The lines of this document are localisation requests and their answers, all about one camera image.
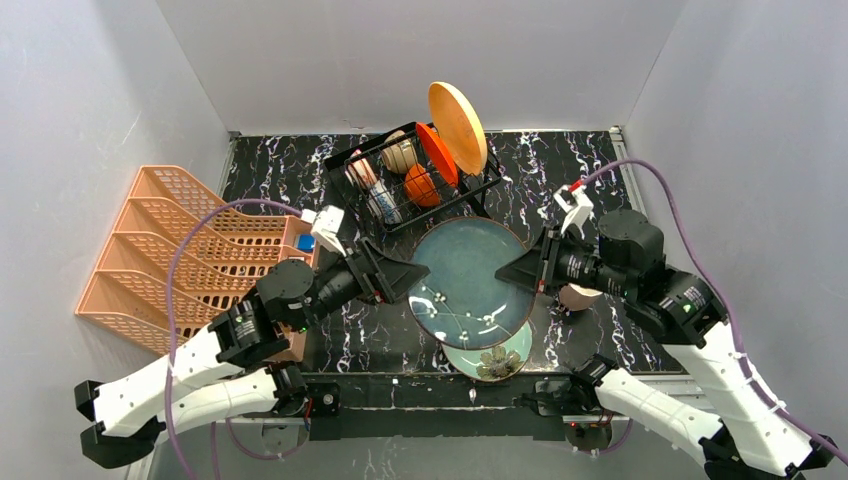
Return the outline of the dark teal plate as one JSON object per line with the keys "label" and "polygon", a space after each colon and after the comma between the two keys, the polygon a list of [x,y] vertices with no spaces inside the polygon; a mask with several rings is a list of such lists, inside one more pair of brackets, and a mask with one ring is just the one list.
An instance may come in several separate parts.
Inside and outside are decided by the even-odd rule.
{"label": "dark teal plate", "polygon": [[429,230],[412,261],[430,273],[408,295],[421,328],[446,346],[483,350],[514,336],[527,322],[534,295],[495,277],[525,252],[509,228],[483,217],[457,217]]}

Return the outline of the blue floral bowl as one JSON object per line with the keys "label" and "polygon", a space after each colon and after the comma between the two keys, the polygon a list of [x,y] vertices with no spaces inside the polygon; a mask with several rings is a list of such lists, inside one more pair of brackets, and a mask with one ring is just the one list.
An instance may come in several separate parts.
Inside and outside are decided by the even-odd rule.
{"label": "blue floral bowl", "polygon": [[367,206],[379,220],[389,225],[403,221],[400,210],[382,180],[377,180],[368,190]]}

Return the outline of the orange glossy bowl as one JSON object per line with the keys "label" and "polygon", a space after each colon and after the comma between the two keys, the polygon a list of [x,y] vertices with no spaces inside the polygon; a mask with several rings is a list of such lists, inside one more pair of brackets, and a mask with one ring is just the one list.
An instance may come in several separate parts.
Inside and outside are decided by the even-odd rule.
{"label": "orange glossy bowl", "polygon": [[441,203],[435,183],[421,164],[414,164],[404,179],[404,191],[408,199],[422,208],[435,207]]}

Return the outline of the mint green flower plate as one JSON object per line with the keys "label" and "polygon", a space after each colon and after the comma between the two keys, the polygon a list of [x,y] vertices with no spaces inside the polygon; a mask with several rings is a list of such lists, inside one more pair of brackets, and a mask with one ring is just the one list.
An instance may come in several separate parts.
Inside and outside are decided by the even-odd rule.
{"label": "mint green flower plate", "polygon": [[530,323],[506,341],[483,350],[463,350],[442,345],[442,352],[452,367],[463,375],[481,382],[495,383],[517,374],[526,364],[532,349]]}

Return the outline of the black wire dish rack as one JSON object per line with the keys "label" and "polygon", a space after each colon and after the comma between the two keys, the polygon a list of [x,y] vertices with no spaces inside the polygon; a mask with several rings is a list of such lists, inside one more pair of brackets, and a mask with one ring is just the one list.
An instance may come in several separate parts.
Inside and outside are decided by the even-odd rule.
{"label": "black wire dish rack", "polygon": [[459,216],[489,216],[487,194],[502,180],[489,152],[480,174],[462,171],[411,122],[352,145],[324,161],[328,188],[357,234],[390,248]]}

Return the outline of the orange patterned bowl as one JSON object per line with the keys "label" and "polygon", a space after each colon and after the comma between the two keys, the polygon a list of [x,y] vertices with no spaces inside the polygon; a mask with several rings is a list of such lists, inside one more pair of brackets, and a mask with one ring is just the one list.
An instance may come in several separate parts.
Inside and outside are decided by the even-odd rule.
{"label": "orange patterned bowl", "polygon": [[355,149],[350,155],[350,159],[351,162],[345,167],[347,179],[363,191],[369,191],[378,181],[378,176],[370,162],[366,157],[362,157],[360,149]]}

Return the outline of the orange red plate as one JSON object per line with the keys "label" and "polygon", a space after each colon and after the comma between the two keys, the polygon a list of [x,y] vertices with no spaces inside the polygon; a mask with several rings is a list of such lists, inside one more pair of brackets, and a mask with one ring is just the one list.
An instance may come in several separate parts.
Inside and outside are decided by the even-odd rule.
{"label": "orange red plate", "polygon": [[425,123],[417,122],[415,130],[421,146],[442,178],[451,187],[457,187],[458,169],[444,141],[432,127]]}

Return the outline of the yellow plate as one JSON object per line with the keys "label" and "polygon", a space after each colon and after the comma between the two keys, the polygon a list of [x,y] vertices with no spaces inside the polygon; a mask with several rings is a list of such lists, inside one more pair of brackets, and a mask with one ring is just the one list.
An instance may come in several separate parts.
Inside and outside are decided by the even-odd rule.
{"label": "yellow plate", "polygon": [[468,98],[454,85],[437,81],[428,87],[428,105],[434,126],[459,169],[480,175],[487,163],[488,145]]}

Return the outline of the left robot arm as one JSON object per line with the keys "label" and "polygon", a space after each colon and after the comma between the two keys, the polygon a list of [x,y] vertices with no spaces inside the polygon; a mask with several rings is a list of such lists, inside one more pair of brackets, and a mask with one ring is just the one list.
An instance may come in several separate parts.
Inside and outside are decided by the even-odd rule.
{"label": "left robot arm", "polygon": [[290,346],[281,330],[305,331],[352,300],[396,304],[429,273],[369,239],[319,270],[302,260],[281,261],[167,355],[119,380],[78,384],[76,408],[91,423],[80,434],[83,455],[114,469],[186,430],[246,413],[307,408],[311,395],[300,369],[265,363]]}

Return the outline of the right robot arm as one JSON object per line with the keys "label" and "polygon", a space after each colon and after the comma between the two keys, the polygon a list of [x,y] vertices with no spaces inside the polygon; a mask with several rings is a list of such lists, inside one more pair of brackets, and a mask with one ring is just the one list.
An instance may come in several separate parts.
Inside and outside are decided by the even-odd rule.
{"label": "right robot arm", "polygon": [[545,231],[499,280],[550,293],[570,285],[620,298],[625,314],[671,354],[711,404],[702,411],[594,356],[571,375],[575,395],[621,413],[685,451],[711,479],[799,479],[840,453],[794,424],[735,344],[730,315],[701,278],[666,263],[664,236],[633,210],[599,222],[596,246]]}

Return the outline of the pink mug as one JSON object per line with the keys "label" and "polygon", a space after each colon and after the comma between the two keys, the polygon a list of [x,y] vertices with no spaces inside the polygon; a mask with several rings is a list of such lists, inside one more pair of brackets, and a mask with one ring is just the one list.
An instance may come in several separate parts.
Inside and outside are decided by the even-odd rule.
{"label": "pink mug", "polygon": [[563,286],[558,293],[558,302],[565,310],[577,312],[590,308],[603,293],[573,284]]}

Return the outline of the blue eraser block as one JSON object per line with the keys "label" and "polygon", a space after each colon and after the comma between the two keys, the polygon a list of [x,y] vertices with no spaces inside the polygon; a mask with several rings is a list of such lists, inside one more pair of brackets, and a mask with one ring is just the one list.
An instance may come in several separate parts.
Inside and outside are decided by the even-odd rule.
{"label": "blue eraser block", "polygon": [[316,240],[312,235],[299,234],[294,241],[294,247],[305,253],[312,253],[315,250]]}

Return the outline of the orange file organizer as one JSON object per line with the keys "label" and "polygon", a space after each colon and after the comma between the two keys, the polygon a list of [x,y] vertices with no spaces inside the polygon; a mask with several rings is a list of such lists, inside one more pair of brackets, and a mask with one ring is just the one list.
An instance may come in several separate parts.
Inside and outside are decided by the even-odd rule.
{"label": "orange file organizer", "polygon": [[184,343],[279,262],[284,216],[218,214],[223,201],[185,169],[143,166],[76,308],[158,355]]}

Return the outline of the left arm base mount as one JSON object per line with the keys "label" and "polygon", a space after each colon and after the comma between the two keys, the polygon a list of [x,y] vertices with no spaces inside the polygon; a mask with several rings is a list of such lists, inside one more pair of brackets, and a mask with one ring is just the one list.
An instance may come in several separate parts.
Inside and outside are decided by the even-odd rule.
{"label": "left arm base mount", "polygon": [[315,419],[338,416],[341,409],[341,387],[322,375],[303,371],[293,362],[266,363],[261,372],[270,375],[273,403],[241,414],[244,418]]}

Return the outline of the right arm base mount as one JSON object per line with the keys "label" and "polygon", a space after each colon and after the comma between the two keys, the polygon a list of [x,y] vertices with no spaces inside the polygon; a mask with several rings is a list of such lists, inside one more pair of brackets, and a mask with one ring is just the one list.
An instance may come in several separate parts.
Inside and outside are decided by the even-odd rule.
{"label": "right arm base mount", "polygon": [[629,439],[634,422],[629,419],[619,437],[612,422],[617,413],[601,405],[596,389],[602,378],[619,369],[616,361],[595,354],[562,380],[542,380],[533,390],[513,399],[515,407],[530,409],[540,417],[564,421],[571,450],[597,458],[620,449]]}

